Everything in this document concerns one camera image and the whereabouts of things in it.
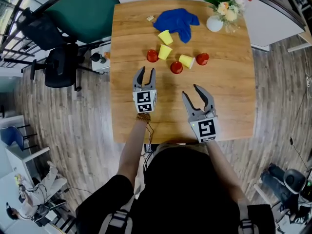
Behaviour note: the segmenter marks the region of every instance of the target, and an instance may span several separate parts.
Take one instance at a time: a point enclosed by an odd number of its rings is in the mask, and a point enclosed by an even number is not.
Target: white vase
[[[206,26],[209,30],[217,32],[223,27],[223,21],[221,21],[218,16],[212,16],[207,19]]]

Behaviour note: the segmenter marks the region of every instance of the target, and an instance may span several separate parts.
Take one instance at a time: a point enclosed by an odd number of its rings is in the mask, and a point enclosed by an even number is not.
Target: wooden floor
[[[257,91],[254,137],[220,143],[253,202],[262,202],[253,184],[270,162],[305,170],[289,143],[306,90],[305,70],[312,74],[312,48],[287,52],[299,43],[298,37],[292,37],[273,44],[269,53],[253,50]],[[72,88],[45,87],[42,72],[36,72],[34,82],[29,76],[26,69],[16,87],[17,112],[39,134],[39,145],[50,147],[51,160],[69,185],[94,192],[116,173],[123,146],[113,143],[109,75],[83,71],[79,93]],[[312,147],[311,107],[312,99],[305,97],[292,134],[305,161]],[[43,159],[37,160],[39,167],[41,162]],[[74,189],[64,195],[72,210],[89,196]]]

